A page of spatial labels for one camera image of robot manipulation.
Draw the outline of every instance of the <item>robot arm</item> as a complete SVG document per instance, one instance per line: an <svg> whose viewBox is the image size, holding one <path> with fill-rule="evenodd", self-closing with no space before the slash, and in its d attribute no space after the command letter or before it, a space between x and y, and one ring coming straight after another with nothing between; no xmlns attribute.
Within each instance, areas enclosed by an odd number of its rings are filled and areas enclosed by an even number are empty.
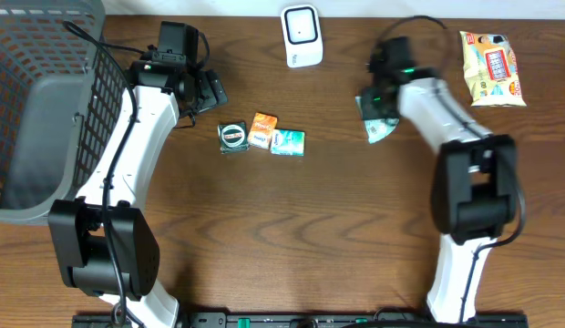
<svg viewBox="0 0 565 328"><path fill-rule="evenodd" d="M105 209L122 274L127 309L145 327L176 325L179 303L157 281L159 245L142 213L149 182L163 143L181 117L197 115L228 101L218 76L202 71L189 58L197 56L198 35L192 26L163 22L159 48L149 48L127 72L139 115L118 157ZM103 180L128 130L132 102L127 90L117 125L94 173L76 200L57 200L48 216L62 279L89 296L116 304L118 278L104 237L93 236L100 224Z"/></svg>
<svg viewBox="0 0 565 328"><path fill-rule="evenodd" d="M370 62L375 86L365 89L363 108L384 118L407 118L437 154L431 209L441 236L428 309L439 323L466 322L476 314L477 288L490 251L478 248L496 242L515 213L515 192L500 167L503 157L514 169L515 144L471 118L434 71L415 68L406 38L388 40L377 50ZM477 172L488 174L488 181L474 185L470 175Z"/></svg>

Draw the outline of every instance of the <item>wood grain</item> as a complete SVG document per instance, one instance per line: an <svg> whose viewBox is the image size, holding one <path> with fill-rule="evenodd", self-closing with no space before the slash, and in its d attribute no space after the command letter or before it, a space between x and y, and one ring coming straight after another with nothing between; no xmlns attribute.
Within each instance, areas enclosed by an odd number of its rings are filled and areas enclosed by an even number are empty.
<svg viewBox="0 0 565 328"><path fill-rule="evenodd" d="M161 248L159 278L184 303L233 312L372 312L421 305L438 241L428 195L435 157L403 122L366 142L354 96L375 38L394 20L321 20L324 61L285 65L280 20L112 16L108 42L157 43L162 20L187 22L211 45L209 67L230 104L169 135L149 189L146 218ZM494 250L478 294L480 311L522 310L530 326L565 327L565 22L447 20L452 31L506 33L518 54L526 108L470 113L519 143L528 226ZM443 43L428 23L402 26L418 60L434 65ZM460 46L444 76L470 105ZM121 64L133 55L116 52ZM304 130L304 158L267 151L221 155L219 123L255 112ZM46 227L0 224L0 326L68 326L78 312L107 311L64 287Z"/></svg>

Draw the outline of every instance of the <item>small white box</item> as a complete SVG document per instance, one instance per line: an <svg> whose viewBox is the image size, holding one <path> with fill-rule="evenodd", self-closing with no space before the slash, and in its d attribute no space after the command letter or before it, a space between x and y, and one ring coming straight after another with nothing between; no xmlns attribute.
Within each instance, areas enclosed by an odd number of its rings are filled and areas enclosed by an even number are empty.
<svg viewBox="0 0 565 328"><path fill-rule="evenodd" d="M289 67L317 65L323 60L323 39L317 9L293 5L281 13L282 34Z"/></svg>

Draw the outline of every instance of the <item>plastic wrapper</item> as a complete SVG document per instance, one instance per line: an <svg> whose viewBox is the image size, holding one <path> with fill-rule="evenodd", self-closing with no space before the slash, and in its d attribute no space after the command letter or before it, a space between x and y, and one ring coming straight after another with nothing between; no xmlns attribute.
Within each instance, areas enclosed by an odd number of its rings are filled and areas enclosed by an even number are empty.
<svg viewBox="0 0 565 328"><path fill-rule="evenodd" d="M472 106L526 106L516 55L503 35L460 32Z"/></svg>

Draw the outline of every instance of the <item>orange package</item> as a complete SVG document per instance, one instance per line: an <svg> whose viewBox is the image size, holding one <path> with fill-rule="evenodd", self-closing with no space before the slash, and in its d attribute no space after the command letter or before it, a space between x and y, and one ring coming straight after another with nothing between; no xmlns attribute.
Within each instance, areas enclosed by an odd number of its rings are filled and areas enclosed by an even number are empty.
<svg viewBox="0 0 565 328"><path fill-rule="evenodd" d="M253 146L268 149L277 120L276 117L256 113L248 134L248 142Z"/></svg>

